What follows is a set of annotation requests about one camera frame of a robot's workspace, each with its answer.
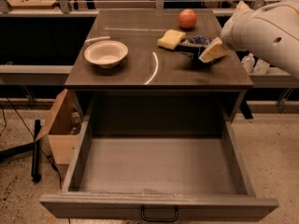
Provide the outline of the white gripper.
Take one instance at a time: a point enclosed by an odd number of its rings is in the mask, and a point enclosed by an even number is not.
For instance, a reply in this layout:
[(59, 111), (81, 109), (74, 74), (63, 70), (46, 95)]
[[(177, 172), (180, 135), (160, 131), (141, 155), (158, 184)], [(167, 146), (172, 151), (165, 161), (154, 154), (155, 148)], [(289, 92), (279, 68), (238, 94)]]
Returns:
[(242, 33), (245, 31), (250, 15), (253, 11), (244, 2), (240, 1), (232, 17), (224, 24), (221, 30), (221, 38), (216, 37), (200, 54), (199, 60), (210, 63), (225, 56), (230, 50), (244, 50)]

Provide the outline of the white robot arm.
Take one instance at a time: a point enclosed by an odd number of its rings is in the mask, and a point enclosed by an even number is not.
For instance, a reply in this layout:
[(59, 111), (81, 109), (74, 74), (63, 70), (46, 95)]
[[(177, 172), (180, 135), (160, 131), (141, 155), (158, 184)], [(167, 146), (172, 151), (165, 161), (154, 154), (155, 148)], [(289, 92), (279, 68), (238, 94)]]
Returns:
[(299, 0), (284, 0), (256, 10), (239, 2), (215, 38), (199, 55), (209, 63), (225, 50), (247, 50), (299, 78)]

